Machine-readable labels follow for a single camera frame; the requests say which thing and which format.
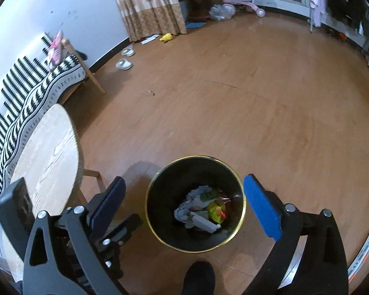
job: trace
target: metal screw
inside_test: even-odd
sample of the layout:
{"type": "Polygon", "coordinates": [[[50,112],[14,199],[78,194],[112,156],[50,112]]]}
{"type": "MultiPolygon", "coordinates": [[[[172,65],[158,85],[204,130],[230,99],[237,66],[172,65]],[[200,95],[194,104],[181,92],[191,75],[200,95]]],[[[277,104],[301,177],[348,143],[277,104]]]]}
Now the metal screw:
{"type": "Polygon", "coordinates": [[[294,204],[286,204],[284,207],[285,207],[286,211],[290,212],[290,213],[295,212],[295,210],[296,210],[296,207],[295,207],[294,204]]]}
{"type": "Polygon", "coordinates": [[[84,210],[85,210],[85,208],[82,205],[78,205],[74,208],[74,213],[75,214],[81,214],[84,210]]]}
{"type": "Polygon", "coordinates": [[[41,212],[39,212],[39,213],[37,214],[37,217],[38,217],[38,218],[44,218],[44,217],[46,217],[46,211],[41,211],[41,212]]]}
{"type": "Polygon", "coordinates": [[[328,218],[332,216],[332,212],[327,208],[323,209],[323,214],[328,218]]]}

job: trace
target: patterned curtain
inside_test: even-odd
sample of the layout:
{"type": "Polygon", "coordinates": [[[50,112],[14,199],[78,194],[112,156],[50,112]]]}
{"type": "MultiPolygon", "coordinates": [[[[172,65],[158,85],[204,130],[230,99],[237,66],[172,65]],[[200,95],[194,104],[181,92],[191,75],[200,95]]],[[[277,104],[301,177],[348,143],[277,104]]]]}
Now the patterned curtain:
{"type": "Polygon", "coordinates": [[[186,33],[178,0],[116,0],[131,41],[152,34],[186,33]]]}

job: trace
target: scooter wheel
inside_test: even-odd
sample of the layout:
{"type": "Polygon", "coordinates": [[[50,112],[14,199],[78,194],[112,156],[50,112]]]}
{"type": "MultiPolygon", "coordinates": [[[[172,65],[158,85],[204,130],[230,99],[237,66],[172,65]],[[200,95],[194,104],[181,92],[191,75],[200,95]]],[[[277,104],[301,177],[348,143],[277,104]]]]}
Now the scooter wheel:
{"type": "Polygon", "coordinates": [[[264,9],[258,9],[257,11],[256,11],[256,13],[257,13],[257,15],[259,16],[259,17],[264,17],[265,16],[265,10],[264,9]]]}

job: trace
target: yellow rubber duck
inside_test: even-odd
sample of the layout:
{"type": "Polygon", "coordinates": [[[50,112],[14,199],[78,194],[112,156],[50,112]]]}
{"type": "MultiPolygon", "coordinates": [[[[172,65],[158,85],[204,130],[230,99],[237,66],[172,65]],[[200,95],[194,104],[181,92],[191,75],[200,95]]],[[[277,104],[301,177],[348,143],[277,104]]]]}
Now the yellow rubber duck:
{"type": "Polygon", "coordinates": [[[171,33],[167,33],[167,34],[164,34],[161,38],[160,38],[160,41],[166,43],[168,41],[171,41],[173,39],[173,35],[171,33]]]}

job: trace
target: black trash can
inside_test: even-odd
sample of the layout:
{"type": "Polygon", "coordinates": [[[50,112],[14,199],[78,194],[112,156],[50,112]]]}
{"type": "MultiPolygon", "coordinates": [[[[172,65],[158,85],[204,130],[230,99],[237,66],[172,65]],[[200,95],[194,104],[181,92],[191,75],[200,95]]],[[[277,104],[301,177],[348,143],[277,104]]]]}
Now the black trash can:
{"type": "Polygon", "coordinates": [[[171,162],[153,177],[145,211],[148,225],[160,242],[181,252],[201,253],[235,236],[245,219],[246,197],[242,181],[227,164],[210,156],[187,156],[171,162]],[[187,229],[173,216],[187,193],[201,185],[220,189],[231,200],[227,218],[213,234],[187,229]]]}

